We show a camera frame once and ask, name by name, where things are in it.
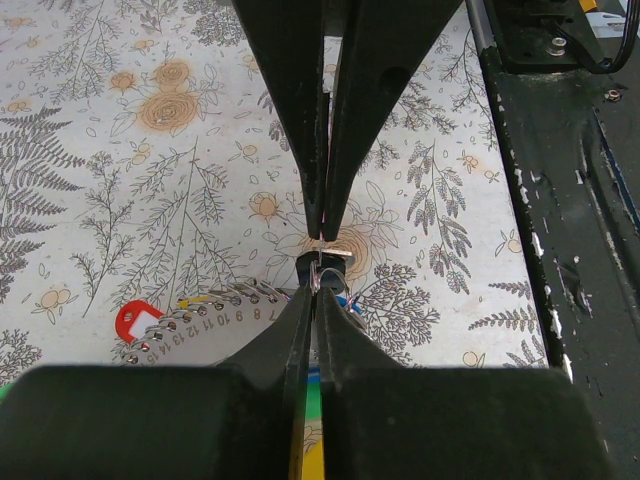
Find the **yellow key tag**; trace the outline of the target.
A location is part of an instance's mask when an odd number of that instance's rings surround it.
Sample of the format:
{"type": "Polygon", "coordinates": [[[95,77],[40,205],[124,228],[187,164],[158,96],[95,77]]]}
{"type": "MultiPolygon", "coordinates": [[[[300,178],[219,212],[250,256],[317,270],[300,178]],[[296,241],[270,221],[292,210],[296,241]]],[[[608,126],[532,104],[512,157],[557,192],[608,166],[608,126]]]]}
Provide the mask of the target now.
{"type": "Polygon", "coordinates": [[[190,305],[207,303],[207,302],[210,302],[211,300],[212,300],[212,297],[209,296],[209,295],[197,296],[197,297],[191,297],[191,298],[184,298],[184,299],[180,299],[177,302],[176,308],[177,309],[186,309],[190,305]]]}

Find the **black key fob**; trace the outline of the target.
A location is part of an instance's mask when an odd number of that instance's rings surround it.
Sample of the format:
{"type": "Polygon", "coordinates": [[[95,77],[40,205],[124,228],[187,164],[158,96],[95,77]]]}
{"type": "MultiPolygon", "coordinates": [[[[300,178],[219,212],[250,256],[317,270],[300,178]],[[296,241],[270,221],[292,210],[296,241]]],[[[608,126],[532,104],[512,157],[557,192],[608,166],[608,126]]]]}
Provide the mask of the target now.
{"type": "Polygon", "coordinates": [[[310,287],[317,291],[320,287],[330,289],[342,303],[349,295],[346,271],[350,259],[338,252],[317,250],[297,257],[295,269],[299,287],[310,287]]]}

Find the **green key tag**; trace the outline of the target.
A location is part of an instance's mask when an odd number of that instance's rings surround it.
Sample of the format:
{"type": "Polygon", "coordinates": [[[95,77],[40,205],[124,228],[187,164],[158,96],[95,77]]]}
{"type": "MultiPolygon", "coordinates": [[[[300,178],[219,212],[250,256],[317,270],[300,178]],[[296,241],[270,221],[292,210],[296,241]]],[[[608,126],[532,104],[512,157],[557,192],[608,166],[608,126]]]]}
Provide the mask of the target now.
{"type": "Polygon", "coordinates": [[[319,421],[322,417],[321,386],[319,380],[309,380],[306,391],[305,422],[319,421]]]}

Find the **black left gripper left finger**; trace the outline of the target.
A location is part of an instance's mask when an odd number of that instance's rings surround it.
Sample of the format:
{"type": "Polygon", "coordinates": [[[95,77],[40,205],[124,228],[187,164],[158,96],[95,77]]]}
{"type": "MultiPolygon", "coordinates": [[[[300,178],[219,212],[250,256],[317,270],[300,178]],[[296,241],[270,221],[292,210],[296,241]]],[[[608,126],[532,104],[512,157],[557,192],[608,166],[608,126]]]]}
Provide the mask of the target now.
{"type": "Polygon", "coordinates": [[[1,404],[5,479],[297,479],[313,295],[207,367],[44,366],[1,404]]]}

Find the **red key tag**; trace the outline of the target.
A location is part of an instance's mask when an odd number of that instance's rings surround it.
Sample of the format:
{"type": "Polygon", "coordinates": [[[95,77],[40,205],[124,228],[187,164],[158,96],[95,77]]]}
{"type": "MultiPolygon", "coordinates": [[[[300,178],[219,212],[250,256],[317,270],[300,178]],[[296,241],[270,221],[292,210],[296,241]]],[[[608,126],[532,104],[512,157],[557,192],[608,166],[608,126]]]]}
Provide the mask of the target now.
{"type": "Polygon", "coordinates": [[[115,332],[121,340],[130,344],[140,339],[147,327],[156,325],[163,315],[163,312],[143,300],[129,301],[116,315],[115,332]]]}

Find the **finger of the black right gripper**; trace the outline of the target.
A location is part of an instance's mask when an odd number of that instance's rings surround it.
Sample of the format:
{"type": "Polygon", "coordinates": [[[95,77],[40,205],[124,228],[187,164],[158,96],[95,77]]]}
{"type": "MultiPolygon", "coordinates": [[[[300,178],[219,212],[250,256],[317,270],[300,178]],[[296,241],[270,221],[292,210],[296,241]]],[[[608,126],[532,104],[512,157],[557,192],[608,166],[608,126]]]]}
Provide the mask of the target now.
{"type": "Polygon", "coordinates": [[[331,109],[323,239],[337,238],[355,176],[458,1],[349,1],[331,109]]]}
{"type": "Polygon", "coordinates": [[[308,235],[318,239],[325,181],[323,3],[241,0],[233,5],[298,166],[308,235]]]}

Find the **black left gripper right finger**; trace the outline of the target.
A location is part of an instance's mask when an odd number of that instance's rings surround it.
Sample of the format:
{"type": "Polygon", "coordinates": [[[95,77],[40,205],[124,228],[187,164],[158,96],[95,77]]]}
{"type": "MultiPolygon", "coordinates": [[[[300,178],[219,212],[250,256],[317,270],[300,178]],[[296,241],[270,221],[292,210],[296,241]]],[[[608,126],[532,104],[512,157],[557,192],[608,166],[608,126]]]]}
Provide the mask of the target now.
{"type": "Polygon", "coordinates": [[[560,371],[409,368],[317,295],[329,479],[609,479],[583,395],[560,371]]]}

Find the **blue tagged key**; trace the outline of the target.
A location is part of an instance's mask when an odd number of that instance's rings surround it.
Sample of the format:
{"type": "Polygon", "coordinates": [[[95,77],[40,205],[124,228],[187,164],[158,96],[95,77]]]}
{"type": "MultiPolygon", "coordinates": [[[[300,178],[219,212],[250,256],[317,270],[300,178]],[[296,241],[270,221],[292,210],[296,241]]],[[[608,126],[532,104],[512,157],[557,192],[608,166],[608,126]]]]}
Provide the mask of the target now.
{"type": "Polygon", "coordinates": [[[339,305],[344,308],[345,310],[348,310],[350,313],[354,313],[354,314],[361,314],[361,309],[360,307],[357,305],[357,302],[355,299],[349,299],[346,298],[344,296],[340,296],[338,295],[336,297],[336,300],[338,301],[339,305]]]}

